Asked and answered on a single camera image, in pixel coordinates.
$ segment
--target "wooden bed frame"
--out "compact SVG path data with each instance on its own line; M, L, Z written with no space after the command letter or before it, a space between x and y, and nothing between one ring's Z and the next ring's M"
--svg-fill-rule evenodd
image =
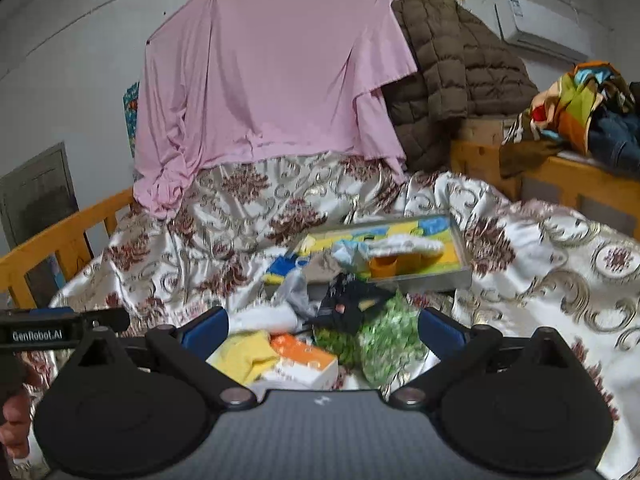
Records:
M451 149L453 171L479 178L497 187L513 201L520 199L522 177L503 180L498 163L499 146L483 146L455 141ZM539 182L559 187L560 203L580 209L583 197L622 211L636 219L634 238L640 240L640 182L605 173L597 168L558 157L524 174ZM84 232L104 223L111 236L116 229L116 213L133 204L132 190L124 190L90 208L47 228L6 256L0 258L0 291L8 290L19 308L36 304L25 280L25 273L55 254L68 281L91 260Z

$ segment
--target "floral bedspread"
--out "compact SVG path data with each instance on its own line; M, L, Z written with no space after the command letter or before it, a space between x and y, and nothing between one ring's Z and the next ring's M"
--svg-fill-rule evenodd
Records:
M199 175L168 224L140 210L128 214L52 304L123 305L131 334L182 325L209 298L230 312L246 307L273 256L304 229L436 209L459 222L474 266L453 316L506 335L557 328L615 420L600 472L640 478L640 246L560 206L511 204L478 180L418 173L400 186L382 163L332 153L227 164ZM47 381L55 375L52 354L28 358Z

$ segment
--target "silver screw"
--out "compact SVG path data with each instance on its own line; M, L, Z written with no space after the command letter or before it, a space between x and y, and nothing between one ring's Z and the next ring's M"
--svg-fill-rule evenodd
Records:
M396 390L394 392L394 397L406 406L415 406L416 404L423 402L427 396L424 391L419 390L418 388L405 386L404 388Z
M220 399L229 406L239 406L249 402L252 396L252 391L246 388L227 388L220 394Z

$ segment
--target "bed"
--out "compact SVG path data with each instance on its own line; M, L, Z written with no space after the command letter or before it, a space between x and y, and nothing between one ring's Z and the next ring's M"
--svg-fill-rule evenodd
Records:
M497 147L454 142L452 172L417 173L399 185L382 163L322 153L200 172L178 215L159 222L125 190L47 229L0 260L0 288L33 307L24 273L55 253L68 283L52 306L124 306L129 335L159 323L182 325L219 301L230 314L263 290L261 276L304 229L448 210L473 260L470 290L448 306L459 321L489 323L507 335L551 325L572 346L616 421L600 464L606 478L640 473L640 245L575 209L590 197L640 218L640 184L552 158L527 176L560 187L561 204L519 198L521 181L503 181ZM130 209L119 221L116 214ZM103 222L110 243L91 259L83 232ZM636 238L640 229L636 227ZM430 294L417 306L445 301ZM27 354L46 383L63 354ZM397 387L433 365L398 370ZM350 383L349 370L343 387Z

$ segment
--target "orange and white box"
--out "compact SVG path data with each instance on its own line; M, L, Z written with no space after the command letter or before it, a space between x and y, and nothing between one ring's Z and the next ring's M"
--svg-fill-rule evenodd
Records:
M280 360L268 372L267 380L289 380L308 386L311 390L329 390L338 380L338 358L316 346L299 341L290 334L271 339L271 347Z

